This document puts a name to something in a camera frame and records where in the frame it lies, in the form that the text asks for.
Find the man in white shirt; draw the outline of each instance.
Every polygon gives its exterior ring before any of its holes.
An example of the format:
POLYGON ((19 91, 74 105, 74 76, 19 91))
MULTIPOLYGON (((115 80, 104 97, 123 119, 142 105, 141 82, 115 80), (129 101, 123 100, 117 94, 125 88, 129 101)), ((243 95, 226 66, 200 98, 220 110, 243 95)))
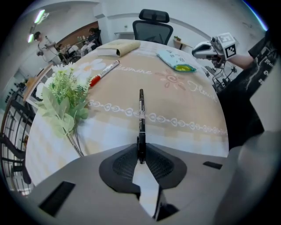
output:
POLYGON ((55 42, 51 42, 47 36, 43 36, 39 31, 34 34, 34 39, 37 40, 38 48, 43 52, 43 59, 47 62, 52 62, 54 65, 61 64, 58 56, 58 51, 55 49, 55 42))

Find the office chair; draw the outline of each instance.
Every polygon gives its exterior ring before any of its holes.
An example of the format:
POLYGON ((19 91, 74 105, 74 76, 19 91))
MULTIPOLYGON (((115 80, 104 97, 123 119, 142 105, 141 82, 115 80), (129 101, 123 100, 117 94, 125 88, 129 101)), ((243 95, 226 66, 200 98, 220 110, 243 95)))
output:
POLYGON ((143 9, 139 18, 133 22, 133 32, 136 40, 145 40, 167 45, 173 28, 164 24, 170 21, 167 12, 143 9))

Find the black pen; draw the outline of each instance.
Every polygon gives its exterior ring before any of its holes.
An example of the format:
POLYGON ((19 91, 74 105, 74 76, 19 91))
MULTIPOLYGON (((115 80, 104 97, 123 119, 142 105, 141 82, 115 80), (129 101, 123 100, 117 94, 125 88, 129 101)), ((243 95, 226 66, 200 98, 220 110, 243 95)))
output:
POLYGON ((144 90, 140 89, 140 127, 139 127, 139 149, 138 159, 141 164, 145 162, 145 110, 144 110, 144 90))

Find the beige tablecloth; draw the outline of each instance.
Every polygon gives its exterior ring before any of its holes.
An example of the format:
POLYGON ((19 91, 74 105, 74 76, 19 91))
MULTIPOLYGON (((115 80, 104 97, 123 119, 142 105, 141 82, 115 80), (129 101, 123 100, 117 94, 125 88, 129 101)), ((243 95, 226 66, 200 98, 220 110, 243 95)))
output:
MULTIPOLYGON (((76 64, 78 76, 98 74, 115 58, 96 51, 76 64)), ((138 135, 139 89, 144 90, 146 141, 199 154, 228 155, 227 128, 216 93, 194 58, 178 49, 151 42, 120 58, 120 65, 103 77, 88 95, 89 118, 78 126, 85 154, 135 143, 138 135), (170 49, 195 73, 173 71, 157 56, 170 49)), ((26 151, 26 167, 37 185, 78 157, 67 139, 57 138, 47 119, 36 114, 26 151)))

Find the book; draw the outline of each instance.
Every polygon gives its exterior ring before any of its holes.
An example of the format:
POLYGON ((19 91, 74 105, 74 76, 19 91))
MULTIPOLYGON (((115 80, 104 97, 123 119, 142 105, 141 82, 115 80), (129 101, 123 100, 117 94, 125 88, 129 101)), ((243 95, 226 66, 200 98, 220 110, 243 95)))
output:
POLYGON ((141 45, 139 40, 118 39, 96 48, 98 56, 122 57, 141 45))

